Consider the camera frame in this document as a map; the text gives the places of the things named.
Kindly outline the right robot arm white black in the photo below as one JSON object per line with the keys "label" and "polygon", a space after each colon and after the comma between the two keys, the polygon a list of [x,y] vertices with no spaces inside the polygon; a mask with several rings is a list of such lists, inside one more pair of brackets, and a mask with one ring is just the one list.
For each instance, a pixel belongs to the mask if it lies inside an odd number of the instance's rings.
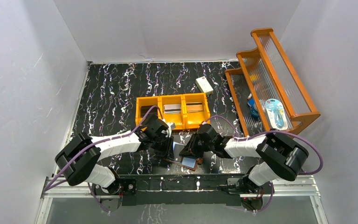
{"label": "right robot arm white black", "polygon": [[202,158],[213,152],[220,158],[258,157],[261,164],[253,166],[236,187],[256,193],[277,178],[294,181],[308,159],[309,152],[293,140],[294,135],[271,129],[251,137],[220,135],[210,124],[202,124],[180,151],[181,156]]}

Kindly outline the brown leather card holder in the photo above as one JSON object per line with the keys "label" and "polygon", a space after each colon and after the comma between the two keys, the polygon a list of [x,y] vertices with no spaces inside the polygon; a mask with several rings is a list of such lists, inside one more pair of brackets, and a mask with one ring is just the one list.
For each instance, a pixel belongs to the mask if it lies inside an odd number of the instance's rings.
{"label": "brown leather card holder", "polygon": [[201,158],[184,157],[184,156],[175,155],[175,154],[174,154],[173,160],[166,159],[166,158],[164,158],[164,160],[167,162],[170,162],[172,164],[187,168],[192,171],[195,171],[197,166],[202,163]]}

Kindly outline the black credit card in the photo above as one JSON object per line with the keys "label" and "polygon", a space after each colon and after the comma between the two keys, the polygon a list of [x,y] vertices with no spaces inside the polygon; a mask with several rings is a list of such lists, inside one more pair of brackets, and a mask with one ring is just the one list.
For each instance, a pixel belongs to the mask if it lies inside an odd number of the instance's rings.
{"label": "black credit card", "polygon": [[140,115],[141,117],[145,116],[145,114],[148,112],[148,110],[151,108],[151,105],[146,105],[140,107]]}

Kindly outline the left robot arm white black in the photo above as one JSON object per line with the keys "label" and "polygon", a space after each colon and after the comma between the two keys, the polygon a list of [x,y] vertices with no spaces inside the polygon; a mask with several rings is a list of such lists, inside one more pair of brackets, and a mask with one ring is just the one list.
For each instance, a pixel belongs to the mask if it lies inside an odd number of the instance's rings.
{"label": "left robot arm white black", "polygon": [[117,173],[98,162],[117,154],[150,148],[166,153],[172,146],[172,130],[175,127],[174,123],[152,114],[133,130],[122,134],[92,137],[80,133],[57,154],[55,162],[70,186],[88,182],[115,194],[121,187]]}

